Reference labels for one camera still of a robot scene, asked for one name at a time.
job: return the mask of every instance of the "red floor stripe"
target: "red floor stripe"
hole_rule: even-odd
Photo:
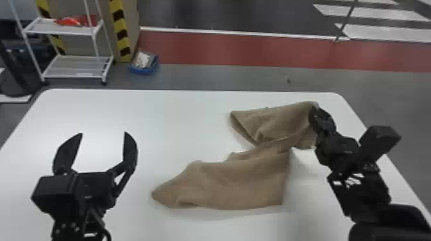
[[[431,72],[431,44],[141,31],[161,63]]]

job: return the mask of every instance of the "white floor marking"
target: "white floor marking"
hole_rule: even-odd
[[[392,40],[431,43],[431,29],[394,28],[347,24],[344,33],[351,39]]]
[[[261,37],[280,37],[280,38],[309,38],[333,40],[335,36],[328,35],[298,35],[289,33],[260,33],[260,32],[243,32],[243,31],[223,31],[223,30],[206,30],[206,29],[184,29],[184,28],[157,28],[141,26],[142,31],[170,32],[170,33],[208,33],[219,35],[241,35],[241,36],[261,36]],[[340,37],[340,40],[349,40],[346,37]]]
[[[314,6],[323,14],[331,16],[346,16],[350,7],[332,6],[323,4],[314,4]],[[352,17],[368,17],[374,19],[392,19],[407,21],[431,22],[430,19],[407,10],[378,9],[378,8],[359,8],[356,7],[351,14]]]
[[[343,1],[343,2],[353,2],[354,0],[333,0],[333,1]],[[392,0],[359,0],[360,3],[385,3],[385,4],[392,4],[392,5],[398,5],[397,2]]]
[[[428,5],[431,5],[431,0],[419,0],[419,1],[421,1],[422,3],[426,3]]]

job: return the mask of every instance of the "floor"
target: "floor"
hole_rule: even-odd
[[[389,156],[425,206],[431,210],[431,154],[427,128],[431,113],[431,74],[348,71],[291,67],[163,64],[152,76],[137,76],[116,65],[106,88],[157,90],[246,90],[336,92],[344,96],[365,125],[391,125],[401,142]],[[52,81],[50,88],[104,88],[99,81]],[[31,104],[0,105],[0,145]]]
[[[141,25],[336,36],[366,40],[431,42],[429,0],[359,0],[341,30],[353,0],[148,0]]]

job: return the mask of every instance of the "cloth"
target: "cloth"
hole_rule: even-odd
[[[233,128],[256,147],[223,162],[190,163],[161,184],[152,197],[170,208],[202,206],[244,210],[281,205],[291,147],[310,148],[316,134],[308,123],[313,102],[232,111]]]

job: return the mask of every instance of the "gray floor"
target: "gray floor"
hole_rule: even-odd
[[[153,76],[131,75],[116,65],[107,88],[336,92],[370,126],[391,125],[402,141],[389,156],[431,210],[431,74],[283,67],[161,65]],[[98,81],[52,81],[51,88],[101,88]],[[0,106],[0,145],[31,104]]]

